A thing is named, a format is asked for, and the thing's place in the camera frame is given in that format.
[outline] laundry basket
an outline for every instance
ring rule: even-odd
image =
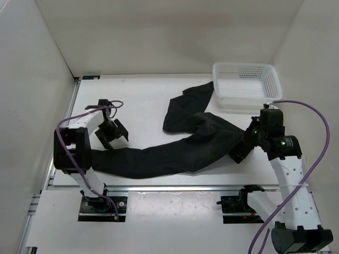
[[[274,67],[264,63],[217,62],[213,83],[222,107],[258,108],[282,98]]]

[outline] gray wall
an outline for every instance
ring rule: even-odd
[[[0,253],[15,253],[74,81],[34,0],[0,8]]]
[[[310,189],[323,225],[332,229],[333,253],[339,253],[339,1],[306,0],[273,64],[284,98],[307,102],[327,118],[331,142],[323,161],[310,176]],[[300,141],[306,169],[325,143],[325,128],[311,110],[282,105],[287,132]]]
[[[302,0],[35,0],[75,76],[270,62]]]

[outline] crumpled black fabric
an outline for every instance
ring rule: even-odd
[[[217,161],[239,143],[244,131],[218,116],[204,113],[212,93],[213,82],[210,82],[188,88],[183,95],[171,99],[163,130],[192,133],[188,138],[142,150],[92,150],[92,168],[142,179],[195,172]]]

